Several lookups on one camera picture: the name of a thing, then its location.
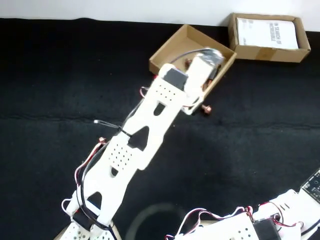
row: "green circuit board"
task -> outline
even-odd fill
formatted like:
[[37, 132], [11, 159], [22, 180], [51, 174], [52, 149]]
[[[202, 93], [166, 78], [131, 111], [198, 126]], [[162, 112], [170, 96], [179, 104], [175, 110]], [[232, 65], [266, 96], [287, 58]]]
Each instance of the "green circuit board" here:
[[301, 186], [301, 188], [320, 204], [320, 168]]

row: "black fabric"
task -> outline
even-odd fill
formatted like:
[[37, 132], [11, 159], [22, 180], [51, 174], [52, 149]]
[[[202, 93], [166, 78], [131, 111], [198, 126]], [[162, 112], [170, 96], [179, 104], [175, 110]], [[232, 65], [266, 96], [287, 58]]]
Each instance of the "black fabric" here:
[[[53, 239], [69, 223], [60, 203], [75, 190], [75, 168], [98, 137], [115, 133], [92, 120], [124, 120], [152, 81], [149, 57], [180, 25], [0, 26], [1, 229], [10, 239]], [[227, 28], [196, 28], [228, 45]], [[195, 207], [224, 215], [299, 189], [320, 165], [320, 33], [307, 36], [302, 63], [236, 60], [205, 100], [211, 116], [178, 115], [127, 188], [114, 219], [123, 238], [151, 205], [167, 215], [150, 216], [137, 240], [174, 234], [178, 215]]]

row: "white robotic arm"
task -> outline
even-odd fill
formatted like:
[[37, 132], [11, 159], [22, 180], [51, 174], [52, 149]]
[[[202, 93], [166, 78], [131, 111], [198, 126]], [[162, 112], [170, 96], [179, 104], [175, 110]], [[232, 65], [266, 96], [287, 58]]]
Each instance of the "white robotic arm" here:
[[[186, 73], [172, 64], [163, 65], [135, 112], [95, 153], [102, 153], [100, 159], [87, 174], [85, 168], [81, 184], [66, 208], [71, 221], [86, 231], [83, 240], [98, 237], [108, 229], [129, 181], [138, 169], [144, 170], [148, 166], [179, 111], [191, 114], [202, 103], [202, 85], [224, 58], [212, 48], [197, 52]], [[88, 201], [95, 193], [102, 197], [100, 209]], [[96, 218], [94, 224], [90, 221], [93, 218]]]
[[[190, 115], [199, 107], [204, 99], [202, 86], [222, 61], [220, 52], [206, 48], [194, 57], [186, 73], [172, 64], [163, 65], [119, 132], [109, 142], [102, 139], [78, 168], [85, 169], [81, 183], [75, 174], [77, 189], [65, 210], [71, 224], [60, 239], [120, 240], [112, 218], [123, 201], [128, 183], [137, 170], [148, 166], [179, 111]], [[320, 170], [314, 176], [319, 180], [314, 181], [313, 177], [310, 184], [309, 179], [299, 193], [289, 190], [260, 205], [255, 213], [252, 207], [239, 207], [233, 214], [220, 217], [199, 208], [199, 222], [194, 228], [186, 234], [180, 234], [179, 229], [167, 239], [307, 240], [320, 225]], [[95, 193], [101, 194], [100, 207], [88, 200]], [[210, 214], [218, 222], [201, 227], [202, 214]]]

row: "cardboard box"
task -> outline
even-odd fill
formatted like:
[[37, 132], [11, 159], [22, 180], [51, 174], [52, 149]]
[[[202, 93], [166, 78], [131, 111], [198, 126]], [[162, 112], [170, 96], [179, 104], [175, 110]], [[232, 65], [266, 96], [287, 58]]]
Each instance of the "cardboard box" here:
[[[218, 74], [204, 91], [204, 97], [207, 97], [214, 86], [234, 63], [236, 53], [190, 25], [183, 25], [159, 48], [158, 51], [155, 52], [155, 54], [149, 59], [149, 70], [153, 74], [157, 75], [163, 64], [170, 62], [175, 57], [187, 51], [202, 49], [205, 47], [217, 49], [225, 57]], [[185, 59], [192, 59], [195, 54], [196, 53], [189, 54], [180, 58], [174, 63], [174, 65], [181, 71], [185, 72]]]
[[[295, 26], [295, 34], [299, 49], [239, 45], [237, 18], [291, 21]], [[228, 33], [230, 48], [237, 53], [237, 59], [300, 63], [311, 51], [306, 31], [299, 17], [233, 13], [229, 21]]]

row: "instruction manual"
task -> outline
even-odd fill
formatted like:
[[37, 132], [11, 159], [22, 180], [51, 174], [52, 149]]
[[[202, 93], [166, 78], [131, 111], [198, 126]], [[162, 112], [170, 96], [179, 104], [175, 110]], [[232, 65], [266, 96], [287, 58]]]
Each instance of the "instruction manual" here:
[[236, 18], [239, 45], [298, 49], [292, 21]]

